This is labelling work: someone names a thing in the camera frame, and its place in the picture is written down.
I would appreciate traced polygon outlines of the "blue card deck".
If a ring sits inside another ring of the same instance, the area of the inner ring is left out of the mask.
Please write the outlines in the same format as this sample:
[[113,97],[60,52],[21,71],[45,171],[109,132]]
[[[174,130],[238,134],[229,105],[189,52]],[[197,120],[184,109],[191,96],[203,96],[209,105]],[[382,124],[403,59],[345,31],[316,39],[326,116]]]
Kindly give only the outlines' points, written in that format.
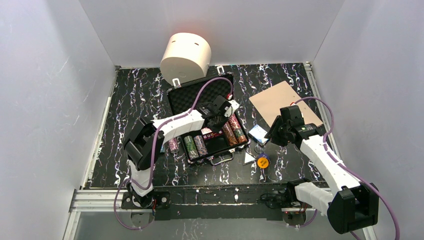
[[248,135],[251,136],[261,146],[266,145],[269,141],[269,139],[266,138],[267,133],[268,132],[258,124],[256,124],[248,131]]

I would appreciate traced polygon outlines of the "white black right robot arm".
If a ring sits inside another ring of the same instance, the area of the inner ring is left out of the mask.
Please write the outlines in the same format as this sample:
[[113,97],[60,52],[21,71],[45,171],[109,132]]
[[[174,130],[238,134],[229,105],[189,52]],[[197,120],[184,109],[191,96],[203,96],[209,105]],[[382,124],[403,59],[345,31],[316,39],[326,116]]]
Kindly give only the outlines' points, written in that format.
[[330,188],[325,191],[301,178],[287,183],[282,200],[312,206],[327,216],[339,234],[378,223],[378,195],[344,169],[343,162],[326,145],[317,126],[305,123],[297,105],[282,107],[265,137],[282,147],[296,145],[312,161]]

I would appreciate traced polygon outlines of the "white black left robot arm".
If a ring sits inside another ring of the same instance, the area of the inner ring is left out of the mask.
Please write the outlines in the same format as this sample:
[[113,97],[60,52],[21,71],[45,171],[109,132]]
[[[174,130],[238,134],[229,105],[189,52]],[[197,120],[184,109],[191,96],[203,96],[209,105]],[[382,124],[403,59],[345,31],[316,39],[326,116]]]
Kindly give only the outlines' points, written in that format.
[[165,143],[203,128],[219,132],[239,107],[236,100],[222,95],[213,101],[200,101],[197,96],[192,106],[179,114],[150,121],[139,119],[123,144],[130,166],[130,178],[124,183],[130,202],[143,209],[154,204],[154,165]]

